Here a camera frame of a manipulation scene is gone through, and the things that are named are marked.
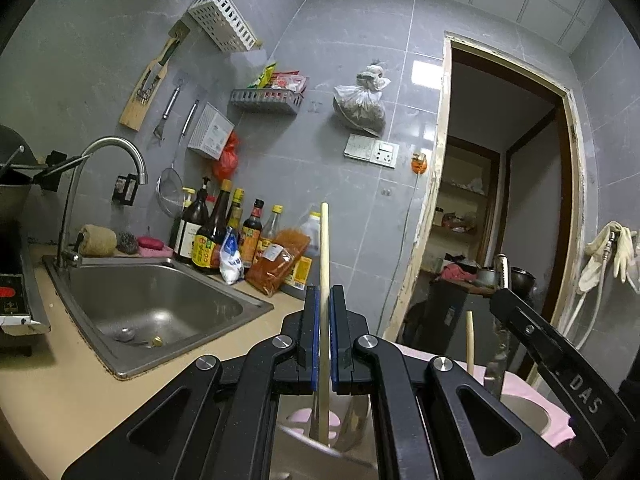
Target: stainless steel sink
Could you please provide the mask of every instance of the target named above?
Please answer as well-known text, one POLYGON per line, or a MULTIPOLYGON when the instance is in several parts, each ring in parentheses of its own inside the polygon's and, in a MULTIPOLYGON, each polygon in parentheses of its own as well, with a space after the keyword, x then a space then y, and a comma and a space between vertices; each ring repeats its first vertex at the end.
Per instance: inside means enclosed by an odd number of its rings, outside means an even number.
POLYGON ((127 379, 273 309, 170 258, 84 258, 59 269, 43 261, 58 295, 98 357, 127 379), (118 341, 123 328, 135 333, 118 341), (159 336, 162 346, 137 346, 159 336))

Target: red button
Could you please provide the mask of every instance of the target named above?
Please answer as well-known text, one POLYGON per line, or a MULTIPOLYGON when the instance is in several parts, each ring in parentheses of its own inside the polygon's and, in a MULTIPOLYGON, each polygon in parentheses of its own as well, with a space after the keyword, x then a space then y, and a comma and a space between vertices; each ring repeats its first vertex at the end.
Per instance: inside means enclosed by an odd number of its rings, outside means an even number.
POLYGON ((12 298, 15 296, 15 289, 10 286, 0 286, 0 298, 12 298))

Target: beige countertop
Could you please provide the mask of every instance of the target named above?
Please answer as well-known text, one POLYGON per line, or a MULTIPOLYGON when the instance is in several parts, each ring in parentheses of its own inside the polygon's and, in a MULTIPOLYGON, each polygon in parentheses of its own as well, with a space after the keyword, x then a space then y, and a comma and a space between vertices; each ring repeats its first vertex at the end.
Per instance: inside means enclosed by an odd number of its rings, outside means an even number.
POLYGON ((265 298, 246 282, 235 288, 273 303, 274 310, 174 360, 128 381, 107 371, 82 339, 41 263, 52 248, 33 246, 40 295, 51 324, 31 357, 0 354, 3 415, 34 464, 50 480, 120 424, 194 359, 227 360, 280 333, 282 319, 303 302, 282 292, 265 298))

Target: white plastic bag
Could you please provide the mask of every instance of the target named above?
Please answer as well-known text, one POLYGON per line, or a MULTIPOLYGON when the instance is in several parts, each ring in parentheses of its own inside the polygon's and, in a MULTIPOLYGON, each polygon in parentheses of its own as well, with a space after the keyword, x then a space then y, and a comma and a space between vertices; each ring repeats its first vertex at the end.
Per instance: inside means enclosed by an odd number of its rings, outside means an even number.
POLYGON ((220 274, 227 285, 244 278, 244 265, 238 250, 238 241, 231 227, 226 228, 225 241, 220 249, 220 274))
POLYGON ((382 90, 391 83, 378 65, 369 65, 356 76, 356 86, 334 89, 334 109, 347 126, 379 137, 385 129, 382 90))

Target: red plastic bag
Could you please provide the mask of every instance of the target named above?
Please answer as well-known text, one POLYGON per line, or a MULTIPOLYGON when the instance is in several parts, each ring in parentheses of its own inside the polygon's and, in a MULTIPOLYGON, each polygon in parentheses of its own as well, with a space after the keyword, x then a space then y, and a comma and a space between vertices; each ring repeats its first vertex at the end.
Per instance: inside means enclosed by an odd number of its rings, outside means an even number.
POLYGON ((226 140, 225 147, 222 149, 220 160, 214 160, 212 166, 213 176, 222 182, 226 178, 231 178, 234 171, 238 167, 238 154, 236 146, 240 144, 240 139, 236 136, 236 132, 232 131, 226 140))

